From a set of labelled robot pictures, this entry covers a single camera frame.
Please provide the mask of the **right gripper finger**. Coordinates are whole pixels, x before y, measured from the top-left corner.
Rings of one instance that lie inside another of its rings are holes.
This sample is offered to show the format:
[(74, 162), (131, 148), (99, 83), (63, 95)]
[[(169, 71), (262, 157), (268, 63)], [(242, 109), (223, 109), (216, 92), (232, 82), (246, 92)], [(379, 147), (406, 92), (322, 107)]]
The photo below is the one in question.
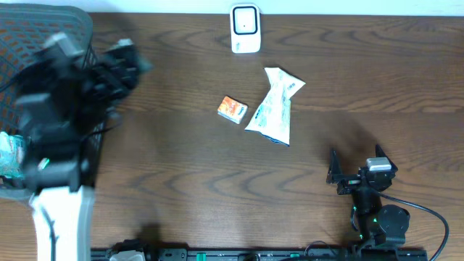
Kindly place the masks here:
[(343, 172), (337, 153), (334, 149), (330, 152), (330, 164), (326, 183), (338, 183), (343, 178)]
[(376, 144), (375, 146), (375, 153), (376, 157), (387, 158), (388, 160), (390, 160), (379, 144)]

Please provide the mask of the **white blue snack bag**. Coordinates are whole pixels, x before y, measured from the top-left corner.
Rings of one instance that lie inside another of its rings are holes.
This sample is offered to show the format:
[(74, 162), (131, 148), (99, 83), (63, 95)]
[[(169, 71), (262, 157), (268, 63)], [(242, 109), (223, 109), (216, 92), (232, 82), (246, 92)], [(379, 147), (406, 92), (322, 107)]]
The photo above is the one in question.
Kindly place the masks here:
[(257, 132), (272, 142), (290, 145), (291, 98), (306, 83), (279, 67), (264, 69), (270, 89), (245, 131)]

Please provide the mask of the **teal wet wipes pack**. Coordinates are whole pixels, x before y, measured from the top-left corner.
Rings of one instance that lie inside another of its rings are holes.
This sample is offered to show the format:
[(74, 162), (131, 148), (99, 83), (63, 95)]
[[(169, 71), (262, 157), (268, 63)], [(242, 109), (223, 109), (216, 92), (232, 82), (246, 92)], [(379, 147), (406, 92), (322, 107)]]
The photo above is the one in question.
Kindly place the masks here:
[(23, 179), (21, 164), (25, 155), (25, 140), (19, 135), (1, 132), (1, 175)]

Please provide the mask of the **orange tissue pack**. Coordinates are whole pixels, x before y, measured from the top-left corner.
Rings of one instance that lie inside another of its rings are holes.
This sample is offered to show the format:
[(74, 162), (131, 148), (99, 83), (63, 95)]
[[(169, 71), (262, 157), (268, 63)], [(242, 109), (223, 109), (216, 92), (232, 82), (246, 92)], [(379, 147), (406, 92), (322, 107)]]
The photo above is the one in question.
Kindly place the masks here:
[(239, 124), (243, 120), (247, 110), (248, 106), (246, 104), (232, 99), (229, 96), (225, 96), (217, 109), (217, 113), (220, 116)]

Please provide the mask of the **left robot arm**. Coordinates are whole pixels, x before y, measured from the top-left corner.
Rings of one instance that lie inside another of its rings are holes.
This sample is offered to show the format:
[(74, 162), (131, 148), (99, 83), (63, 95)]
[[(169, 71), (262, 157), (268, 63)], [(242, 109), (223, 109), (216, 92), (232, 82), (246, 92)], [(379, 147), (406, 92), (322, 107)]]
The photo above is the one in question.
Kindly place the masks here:
[(16, 77), (19, 131), (28, 140), (21, 170), (32, 194), (39, 260), (89, 260), (98, 147), (94, 137), (150, 64), (121, 39), (93, 65), (67, 36), (50, 38)]

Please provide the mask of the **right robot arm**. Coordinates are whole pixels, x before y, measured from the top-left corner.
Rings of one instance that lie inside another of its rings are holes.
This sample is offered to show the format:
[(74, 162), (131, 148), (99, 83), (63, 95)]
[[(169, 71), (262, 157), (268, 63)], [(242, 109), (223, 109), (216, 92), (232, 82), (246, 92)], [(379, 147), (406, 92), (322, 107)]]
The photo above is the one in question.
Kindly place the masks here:
[(353, 201), (352, 226), (360, 232), (360, 241), (352, 246), (358, 257), (365, 250), (394, 251), (405, 243), (410, 214), (394, 205), (383, 205), (380, 193), (392, 185), (397, 166), (377, 145), (376, 155), (366, 159), (356, 174), (345, 174), (334, 150), (331, 150), (326, 182), (337, 185), (337, 194), (350, 195)]

